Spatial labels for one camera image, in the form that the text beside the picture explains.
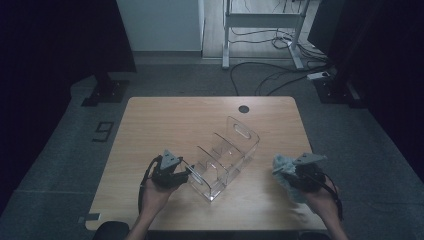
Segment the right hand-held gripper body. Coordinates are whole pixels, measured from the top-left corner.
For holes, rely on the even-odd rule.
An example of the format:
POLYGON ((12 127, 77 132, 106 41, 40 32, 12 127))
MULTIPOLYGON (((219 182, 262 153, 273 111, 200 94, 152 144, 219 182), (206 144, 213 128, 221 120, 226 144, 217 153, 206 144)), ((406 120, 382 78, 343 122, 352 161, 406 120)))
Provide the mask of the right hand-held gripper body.
POLYGON ((303 153, 294 160, 296 174, 294 187, 304 192, 317 192, 325 183, 325 177, 318 162, 326 159, 327 157, 323 155, 303 153))

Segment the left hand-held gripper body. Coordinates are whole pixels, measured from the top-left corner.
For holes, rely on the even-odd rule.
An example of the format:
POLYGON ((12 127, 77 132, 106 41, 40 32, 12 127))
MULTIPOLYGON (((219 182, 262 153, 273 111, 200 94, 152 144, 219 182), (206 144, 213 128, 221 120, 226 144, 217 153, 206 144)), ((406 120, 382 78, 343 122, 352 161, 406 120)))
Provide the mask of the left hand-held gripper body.
POLYGON ((158 164, 152 174, 152 181, 161 188, 171 189, 185 182, 185 172, 176 173, 177 166, 182 162, 182 157, 176 157, 169 150, 159 156, 158 164))

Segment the light blue ribbed cloth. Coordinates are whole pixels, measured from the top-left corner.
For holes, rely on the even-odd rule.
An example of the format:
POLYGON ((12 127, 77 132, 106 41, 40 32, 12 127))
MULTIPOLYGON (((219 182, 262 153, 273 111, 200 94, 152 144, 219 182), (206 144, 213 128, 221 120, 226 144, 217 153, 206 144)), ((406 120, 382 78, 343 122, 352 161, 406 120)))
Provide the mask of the light blue ribbed cloth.
POLYGON ((291 201, 304 204, 306 203, 306 198, 297 188, 292 186, 292 183, 295 183, 299 179, 295 172, 296 167, 293 161, 294 159, 291 157, 276 154, 272 163, 272 175, 278 184, 287 192, 291 201))

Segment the clear plastic divided organizer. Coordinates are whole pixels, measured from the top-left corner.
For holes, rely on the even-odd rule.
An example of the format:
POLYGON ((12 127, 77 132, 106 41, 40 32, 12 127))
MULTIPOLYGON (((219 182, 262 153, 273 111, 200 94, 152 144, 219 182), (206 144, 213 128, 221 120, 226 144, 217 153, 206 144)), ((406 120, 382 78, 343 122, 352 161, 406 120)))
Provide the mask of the clear plastic divided organizer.
POLYGON ((241 121, 228 116, 224 134, 214 132, 211 147, 196 148, 189 182, 207 201, 212 202, 252 161, 259 135, 241 121))

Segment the person's left hand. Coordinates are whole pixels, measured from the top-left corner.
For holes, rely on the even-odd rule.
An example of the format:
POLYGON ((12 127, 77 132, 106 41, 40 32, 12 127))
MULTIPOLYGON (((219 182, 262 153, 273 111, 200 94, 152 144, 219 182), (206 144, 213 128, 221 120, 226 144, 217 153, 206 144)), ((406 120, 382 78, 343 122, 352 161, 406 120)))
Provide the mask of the person's left hand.
POLYGON ((167 204, 171 194, 177 187, 165 189, 157 186, 151 179, 148 179, 143 186, 141 215, 146 217, 156 216, 167 204))

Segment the person's right hand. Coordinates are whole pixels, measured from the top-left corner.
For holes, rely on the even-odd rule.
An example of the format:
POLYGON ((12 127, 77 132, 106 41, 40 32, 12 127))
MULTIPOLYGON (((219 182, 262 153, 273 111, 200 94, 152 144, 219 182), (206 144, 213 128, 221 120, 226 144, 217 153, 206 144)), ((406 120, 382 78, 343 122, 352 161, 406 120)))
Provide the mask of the person's right hand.
POLYGON ((325 224, 337 223, 340 221, 338 207, 332 195, 325 188, 321 188, 318 192, 305 193, 304 196, 309 208, 317 214, 325 224))

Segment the person's dark clothing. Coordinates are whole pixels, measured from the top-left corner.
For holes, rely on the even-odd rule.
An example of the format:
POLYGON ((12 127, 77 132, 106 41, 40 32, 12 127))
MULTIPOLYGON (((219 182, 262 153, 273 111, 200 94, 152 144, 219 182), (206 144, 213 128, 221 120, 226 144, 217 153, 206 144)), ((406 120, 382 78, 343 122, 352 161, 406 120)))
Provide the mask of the person's dark clothing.
POLYGON ((124 240, 128 233, 129 226, 127 223, 108 221, 97 229, 92 240, 124 240))

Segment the grey tape strip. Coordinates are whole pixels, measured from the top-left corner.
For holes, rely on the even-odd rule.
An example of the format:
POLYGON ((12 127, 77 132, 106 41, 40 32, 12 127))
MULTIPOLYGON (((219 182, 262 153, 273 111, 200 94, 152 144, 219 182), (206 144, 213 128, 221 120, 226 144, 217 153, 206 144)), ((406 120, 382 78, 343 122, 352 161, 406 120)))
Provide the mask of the grey tape strip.
POLYGON ((78 218, 78 223, 83 224, 87 221, 98 221, 100 218, 100 215, 101 215, 100 213, 88 213, 85 216, 80 216, 78 218))

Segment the black stand base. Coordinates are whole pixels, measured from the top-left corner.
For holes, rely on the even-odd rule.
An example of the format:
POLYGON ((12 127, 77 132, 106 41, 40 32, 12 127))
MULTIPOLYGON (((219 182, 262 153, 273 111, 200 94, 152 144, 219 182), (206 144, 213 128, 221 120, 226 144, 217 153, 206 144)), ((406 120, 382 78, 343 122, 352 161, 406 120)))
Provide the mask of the black stand base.
POLYGON ((351 80, 343 82, 326 77, 314 80, 313 84, 323 104, 345 104, 355 109, 366 107, 363 97, 351 80))
POLYGON ((95 107, 99 103, 121 103, 130 84, 129 80, 112 80, 107 72, 94 74, 96 86, 82 102, 83 107, 95 107))

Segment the white power strip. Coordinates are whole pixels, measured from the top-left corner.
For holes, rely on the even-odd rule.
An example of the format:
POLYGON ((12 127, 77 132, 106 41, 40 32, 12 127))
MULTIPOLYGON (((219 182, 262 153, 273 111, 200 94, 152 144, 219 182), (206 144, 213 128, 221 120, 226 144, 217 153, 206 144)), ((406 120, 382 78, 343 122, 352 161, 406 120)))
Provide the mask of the white power strip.
POLYGON ((310 81, 313 81, 313 80, 319 80, 319 79, 327 78, 329 76, 330 76, 330 74, 327 71, 322 71, 322 72, 316 72, 316 73, 308 74, 307 79, 310 80, 310 81))

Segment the dark curtain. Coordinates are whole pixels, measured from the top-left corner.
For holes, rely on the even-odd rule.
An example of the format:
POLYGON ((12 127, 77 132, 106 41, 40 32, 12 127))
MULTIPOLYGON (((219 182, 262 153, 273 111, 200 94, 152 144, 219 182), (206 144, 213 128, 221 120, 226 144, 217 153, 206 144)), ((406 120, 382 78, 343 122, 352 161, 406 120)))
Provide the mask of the dark curtain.
POLYGON ((320 0, 308 41, 424 182, 424 0, 320 0))
POLYGON ((118 0, 0 0, 0 214, 66 111, 72 85, 134 69, 118 0))

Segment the white metal desk frame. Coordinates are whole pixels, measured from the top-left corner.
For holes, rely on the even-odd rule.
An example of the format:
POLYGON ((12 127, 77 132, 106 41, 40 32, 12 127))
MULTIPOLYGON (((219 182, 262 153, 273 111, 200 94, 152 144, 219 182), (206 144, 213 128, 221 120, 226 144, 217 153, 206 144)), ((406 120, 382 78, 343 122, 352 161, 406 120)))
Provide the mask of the white metal desk frame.
POLYGON ((291 41, 288 42, 288 50, 295 67, 302 70, 304 65, 301 60, 301 52, 297 47, 301 30, 306 19, 307 10, 311 0, 306 0, 299 13, 233 13, 231 11, 231 0, 224 0, 223 3, 223 25, 224 41, 222 48, 222 68, 228 69, 230 66, 230 41, 229 32, 231 28, 290 28, 295 33, 291 41))

